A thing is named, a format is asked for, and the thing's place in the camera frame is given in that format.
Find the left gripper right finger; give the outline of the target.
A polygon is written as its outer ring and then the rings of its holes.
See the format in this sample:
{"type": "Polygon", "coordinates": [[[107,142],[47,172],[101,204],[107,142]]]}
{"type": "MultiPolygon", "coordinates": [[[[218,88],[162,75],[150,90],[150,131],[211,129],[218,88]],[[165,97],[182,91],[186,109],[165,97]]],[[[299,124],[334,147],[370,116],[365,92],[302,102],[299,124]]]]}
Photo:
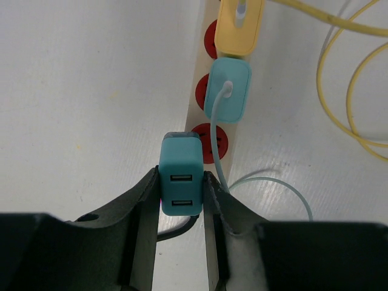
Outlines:
{"type": "Polygon", "coordinates": [[[387,226],[375,222],[270,222],[203,182],[210,290],[386,290],[387,226]]]}

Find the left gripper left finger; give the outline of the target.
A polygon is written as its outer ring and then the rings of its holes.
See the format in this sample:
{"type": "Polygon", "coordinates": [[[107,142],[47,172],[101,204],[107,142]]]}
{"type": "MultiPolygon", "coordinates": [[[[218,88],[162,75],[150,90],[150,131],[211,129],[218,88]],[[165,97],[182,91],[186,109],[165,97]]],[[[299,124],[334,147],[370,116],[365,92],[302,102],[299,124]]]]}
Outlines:
{"type": "Polygon", "coordinates": [[[151,290],[159,218],[152,168],[106,205],[63,221],[1,214],[2,290],[151,290]]]}

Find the small teal plug adapter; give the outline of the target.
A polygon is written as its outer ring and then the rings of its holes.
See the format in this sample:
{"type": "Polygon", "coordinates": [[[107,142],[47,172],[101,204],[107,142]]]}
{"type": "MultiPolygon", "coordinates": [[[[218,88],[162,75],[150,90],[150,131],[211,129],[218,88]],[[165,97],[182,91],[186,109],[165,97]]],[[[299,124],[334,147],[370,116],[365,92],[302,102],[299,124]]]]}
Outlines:
{"type": "Polygon", "coordinates": [[[158,165],[162,211],[168,216],[196,216],[202,211],[204,161],[195,132],[164,136],[158,165]]]}

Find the teal charger with cable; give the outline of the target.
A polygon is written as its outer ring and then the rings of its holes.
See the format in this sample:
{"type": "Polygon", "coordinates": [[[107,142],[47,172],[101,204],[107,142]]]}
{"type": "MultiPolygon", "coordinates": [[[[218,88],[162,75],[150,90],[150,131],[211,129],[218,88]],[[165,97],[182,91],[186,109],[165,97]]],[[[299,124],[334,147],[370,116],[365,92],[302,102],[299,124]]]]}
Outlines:
{"type": "Polygon", "coordinates": [[[217,121],[236,124],[244,115],[252,69],[242,59],[222,57],[210,68],[204,113],[217,121]]]}

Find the yellow charger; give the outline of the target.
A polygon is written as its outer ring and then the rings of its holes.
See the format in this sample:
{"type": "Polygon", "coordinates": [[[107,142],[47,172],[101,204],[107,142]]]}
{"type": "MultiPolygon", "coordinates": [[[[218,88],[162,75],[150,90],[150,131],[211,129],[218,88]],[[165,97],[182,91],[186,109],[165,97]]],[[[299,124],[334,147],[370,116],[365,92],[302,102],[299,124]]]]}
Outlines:
{"type": "Polygon", "coordinates": [[[219,55],[246,58],[252,54],[261,28],[265,1],[221,1],[215,30],[219,55]]]}

